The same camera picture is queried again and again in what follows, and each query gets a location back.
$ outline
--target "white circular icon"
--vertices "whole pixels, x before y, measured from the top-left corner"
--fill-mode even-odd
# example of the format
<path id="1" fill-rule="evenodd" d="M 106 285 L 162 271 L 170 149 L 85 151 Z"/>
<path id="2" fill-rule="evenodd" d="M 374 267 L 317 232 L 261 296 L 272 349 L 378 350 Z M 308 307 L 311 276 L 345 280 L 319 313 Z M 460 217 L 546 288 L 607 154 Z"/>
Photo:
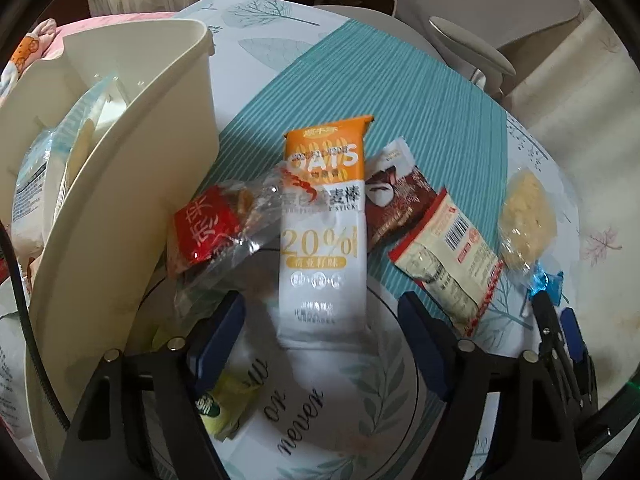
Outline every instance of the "white circular icon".
<path id="1" fill-rule="evenodd" d="M 331 286 L 336 290 L 342 286 L 342 276 L 337 272 L 331 277 Z"/>
<path id="2" fill-rule="evenodd" d="M 311 277 L 311 285 L 313 288 L 325 288 L 326 287 L 326 276 L 324 272 L 316 272 Z"/>
<path id="3" fill-rule="evenodd" d="M 306 277 L 302 272 L 297 270 L 291 275 L 291 285 L 293 286 L 302 286 L 306 283 Z"/>

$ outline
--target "cream and red snack package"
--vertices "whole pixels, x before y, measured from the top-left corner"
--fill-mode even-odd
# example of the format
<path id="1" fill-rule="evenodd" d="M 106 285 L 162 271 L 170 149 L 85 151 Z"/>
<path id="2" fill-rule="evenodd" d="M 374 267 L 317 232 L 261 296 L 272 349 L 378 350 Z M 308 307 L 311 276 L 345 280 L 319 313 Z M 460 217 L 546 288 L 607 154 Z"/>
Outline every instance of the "cream and red snack package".
<path id="1" fill-rule="evenodd" d="M 285 348 L 359 350 L 370 339 L 364 135 L 372 120 L 286 135 L 291 178 L 282 199 L 278 292 L 278 340 Z"/>
<path id="2" fill-rule="evenodd" d="M 504 265 L 444 188 L 389 257 L 464 336 L 491 303 Z"/>
<path id="3" fill-rule="evenodd" d="M 367 160 L 365 180 L 367 251 L 382 238 L 415 224 L 437 196 L 402 138 Z"/>
<path id="4" fill-rule="evenodd" d="M 171 277 L 210 260 L 240 232 L 240 215 L 247 199 L 241 192 L 231 197 L 223 191 L 227 190 L 211 186 L 174 214 L 167 241 L 167 273 Z"/>

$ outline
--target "chair seat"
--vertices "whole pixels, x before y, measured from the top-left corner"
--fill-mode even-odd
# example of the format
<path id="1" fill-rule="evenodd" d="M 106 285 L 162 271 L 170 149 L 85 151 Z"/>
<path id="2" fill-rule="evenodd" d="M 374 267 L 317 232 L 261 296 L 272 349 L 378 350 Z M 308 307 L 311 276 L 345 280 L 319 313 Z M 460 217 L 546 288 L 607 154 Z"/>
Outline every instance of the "chair seat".
<path id="1" fill-rule="evenodd" d="M 371 25 L 371 27 L 377 30 L 382 30 L 387 34 L 403 40 L 415 48 L 418 48 L 429 56 L 434 57 L 439 62 L 444 63 L 442 56 L 438 54 L 438 51 L 433 47 L 429 41 L 425 40 L 418 32 L 413 30 L 409 25 L 396 20 L 395 18 L 385 14 L 384 12 L 378 12 L 377 10 L 365 9 L 363 7 L 349 7 L 338 5 L 319 5 L 318 9 L 328 10 L 341 16 L 346 16 L 353 20 Z"/>

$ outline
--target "beige plastic bin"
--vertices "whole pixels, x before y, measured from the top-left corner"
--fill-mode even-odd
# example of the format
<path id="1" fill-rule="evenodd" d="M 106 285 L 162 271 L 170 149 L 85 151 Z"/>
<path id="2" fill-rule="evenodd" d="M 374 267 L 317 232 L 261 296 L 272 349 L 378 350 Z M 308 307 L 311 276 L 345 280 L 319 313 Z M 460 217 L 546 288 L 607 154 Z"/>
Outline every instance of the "beige plastic bin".
<path id="1" fill-rule="evenodd" d="M 0 108 L 0 218 L 42 124 L 56 125 L 95 82 L 116 73 L 131 100 L 74 182 L 43 253 L 31 297 L 36 340 L 69 418 L 105 350 L 124 348 L 161 256 L 171 212 L 195 192 L 218 155 L 207 27 L 193 20 L 130 22 L 65 38 L 37 61 Z M 50 475 L 64 432 L 31 362 L 27 396 Z"/>

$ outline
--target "chair backrest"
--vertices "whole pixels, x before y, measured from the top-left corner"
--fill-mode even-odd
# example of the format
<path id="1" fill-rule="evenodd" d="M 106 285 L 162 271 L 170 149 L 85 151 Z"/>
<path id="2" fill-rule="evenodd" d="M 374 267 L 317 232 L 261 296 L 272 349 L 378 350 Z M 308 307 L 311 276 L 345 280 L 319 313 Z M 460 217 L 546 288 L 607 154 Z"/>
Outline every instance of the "chair backrest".
<path id="1" fill-rule="evenodd" d="M 398 0 L 396 18 L 423 35 L 445 62 L 470 78 L 474 67 L 448 50 L 430 25 L 437 16 L 500 48 L 578 15 L 578 0 Z"/>

